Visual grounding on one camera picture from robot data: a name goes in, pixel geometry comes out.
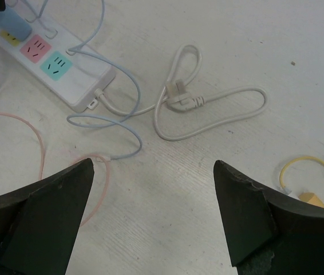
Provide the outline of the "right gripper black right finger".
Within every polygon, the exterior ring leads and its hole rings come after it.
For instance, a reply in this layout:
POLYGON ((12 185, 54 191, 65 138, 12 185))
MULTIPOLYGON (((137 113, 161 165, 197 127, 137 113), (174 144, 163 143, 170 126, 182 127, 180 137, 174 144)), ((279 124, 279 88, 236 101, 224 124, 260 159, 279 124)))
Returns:
POLYGON ((218 160, 214 182, 239 274, 324 274, 324 208, 271 189, 218 160))

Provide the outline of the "white colourful power strip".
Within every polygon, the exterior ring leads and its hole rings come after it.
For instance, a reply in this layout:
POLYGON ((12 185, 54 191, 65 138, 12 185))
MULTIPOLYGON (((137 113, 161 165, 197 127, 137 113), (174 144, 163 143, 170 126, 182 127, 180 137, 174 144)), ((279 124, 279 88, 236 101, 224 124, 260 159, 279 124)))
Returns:
POLYGON ((69 52, 81 40, 50 15, 34 20, 23 3, 12 8, 28 21, 32 32, 20 42, 0 27, 0 47, 73 111, 94 109, 98 104, 95 92, 111 83, 115 69, 93 57, 69 52))

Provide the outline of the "blue charger plug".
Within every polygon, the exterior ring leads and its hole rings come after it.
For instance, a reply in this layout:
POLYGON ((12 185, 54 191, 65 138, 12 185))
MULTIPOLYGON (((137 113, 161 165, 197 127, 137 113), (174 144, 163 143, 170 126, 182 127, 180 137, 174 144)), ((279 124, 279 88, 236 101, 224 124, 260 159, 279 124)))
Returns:
POLYGON ((32 33, 32 27, 8 5, 0 11, 0 27, 19 41, 24 41, 32 33))

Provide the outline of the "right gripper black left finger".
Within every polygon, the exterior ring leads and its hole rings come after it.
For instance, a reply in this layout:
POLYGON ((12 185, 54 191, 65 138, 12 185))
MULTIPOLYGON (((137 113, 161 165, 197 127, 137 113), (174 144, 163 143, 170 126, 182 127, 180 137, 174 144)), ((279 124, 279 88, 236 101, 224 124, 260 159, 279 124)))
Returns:
POLYGON ((84 159, 0 195, 0 274, 65 274, 94 178, 84 159))

